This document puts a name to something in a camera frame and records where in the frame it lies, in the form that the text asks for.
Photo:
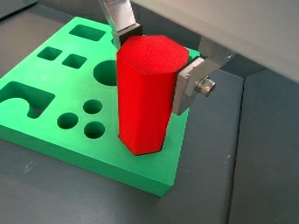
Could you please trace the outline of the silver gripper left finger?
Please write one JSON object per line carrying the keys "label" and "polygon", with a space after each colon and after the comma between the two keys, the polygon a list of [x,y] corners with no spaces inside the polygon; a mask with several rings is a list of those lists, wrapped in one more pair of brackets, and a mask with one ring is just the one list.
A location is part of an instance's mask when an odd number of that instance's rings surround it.
{"label": "silver gripper left finger", "polygon": [[137,17],[130,0],[98,0],[109,24],[113,28],[117,48],[134,36],[143,35],[143,26]]}

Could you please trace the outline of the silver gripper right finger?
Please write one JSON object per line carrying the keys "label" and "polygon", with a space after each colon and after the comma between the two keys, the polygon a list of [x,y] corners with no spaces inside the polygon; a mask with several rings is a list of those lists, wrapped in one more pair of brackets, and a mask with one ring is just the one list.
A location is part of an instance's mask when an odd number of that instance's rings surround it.
{"label": "silver gripper right finger", "polygon": [[173,98],[173,112],[180,116],[193,105],[197,94],[212,95],[217,83],[210,75],[234,58],[237,53],[213,40],[202,37],[201,55],[180,70]]}

